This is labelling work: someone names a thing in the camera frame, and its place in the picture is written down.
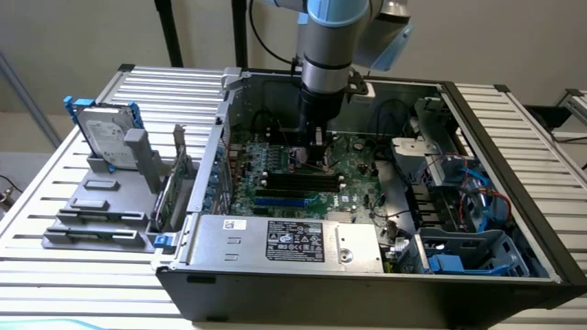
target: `black ram slot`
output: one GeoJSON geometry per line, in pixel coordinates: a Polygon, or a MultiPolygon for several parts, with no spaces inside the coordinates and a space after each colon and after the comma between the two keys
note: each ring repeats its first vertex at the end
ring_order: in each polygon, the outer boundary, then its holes
{"type": "Polygon", "coordinates": [[[280,197],[280,198],[306,198],[308,194],[304,191],[296,191],[296,190],[256,189],[254,196],[280,197]]]}
{"type": "Polygon", "coordinates": [[[268,208],[253,208],[253,215],[268,215],[268,208]]]}
{"type": "Polygon", "coordinates": [[[338,192],[337,175],[269,173],[266,189],[338,192]]]}

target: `metal work table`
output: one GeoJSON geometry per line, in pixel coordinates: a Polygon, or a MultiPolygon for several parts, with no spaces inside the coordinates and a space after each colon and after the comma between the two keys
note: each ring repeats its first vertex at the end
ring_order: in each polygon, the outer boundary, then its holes
{"type": "MultiPolygon", "coordinates": [[[[115,74],[98,101],[138,103],[150,143],[162,157],[174,154],[173,123],[183,124],[187,152],[197,161],[221,102],[220,79],[221,71],[134,67],[115,74]]],[[[587,191],[576,180],[582,172],[545,142],[509,93],[492,86],[457,86],[587,271],[587,191]]],[[[151,254],[41,248],[42,232],[85,175],[87,153],[73,129],[0,221],[0,320],[73,318],[105,329],[276,329],[183,320],[150,270],[151,254]]],[[[492,329],[578,330],[585,324],[587,298],[577,298],[550,311],[524,311],[492,329]]]]}

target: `power supply label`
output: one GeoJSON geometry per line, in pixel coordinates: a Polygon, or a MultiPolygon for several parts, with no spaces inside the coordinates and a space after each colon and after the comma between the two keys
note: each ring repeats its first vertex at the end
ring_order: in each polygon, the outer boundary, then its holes
{"type": "Polygon", "coordinates": [[[269,221],[265,257],[270,261],[324,262],[321,223],[269,221]]]}

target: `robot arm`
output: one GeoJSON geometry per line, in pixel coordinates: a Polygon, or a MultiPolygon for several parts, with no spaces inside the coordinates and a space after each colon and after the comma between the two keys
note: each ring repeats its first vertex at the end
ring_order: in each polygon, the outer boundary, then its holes
{"type": "Polygon", "coordinates": [[[265,0],[306,15],[297,33],[302,63],[300,112],[309,141],[340,112],[350,64],[386,71],[412,26],[406,0],[265,0]]]}

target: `red cable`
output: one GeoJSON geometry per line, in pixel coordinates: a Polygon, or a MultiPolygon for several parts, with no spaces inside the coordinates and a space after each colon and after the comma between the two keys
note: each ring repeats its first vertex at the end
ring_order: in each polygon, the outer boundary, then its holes
{"type": "Polygon", "coordinates": [[[496,196],[505,202],[505,205],[506,205],[505,220],[509,219],[509,217],[512,216],[512,202],[509,201],[509,198],[506,198],[506,196],[504,194],[501,194],[500,192],[496,192],[496,191],[490,191],[490,194],[488,194],[486,190],[478,190],[478,193],[481,193],[486,196],[496,196]]]}
{"type": "MultiPolygon", "coordinates": [[[[462,159],[465,161],[465,178],[464,178],[464,181],[461,183],[461,187],[466,188],[465,186],[466,186],[466,183],[468,183],[468,163],[466,163],[466,158],[462,157],[462,159]]],[[[460,222],[462,222],[462,201],[464,200],[465,200],[465,194],[461,194],[460,203],[458,203],[458,220],[460,220],[460,222]]]]}

